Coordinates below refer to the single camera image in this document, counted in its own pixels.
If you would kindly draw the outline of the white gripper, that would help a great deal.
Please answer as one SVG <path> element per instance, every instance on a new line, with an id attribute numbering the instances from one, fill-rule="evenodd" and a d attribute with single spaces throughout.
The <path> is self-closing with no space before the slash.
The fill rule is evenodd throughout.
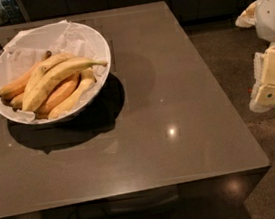
<path id="1" fill-rule="evenodd" d="M 235 26 L 256 26 L 258 37 L 272 42 L 264 53 L 254 54 L 255 83 L 249 104 L 252 112 L 267 112 L 275 107 L 275 0 L 254 1 L 237 17 Z"/>

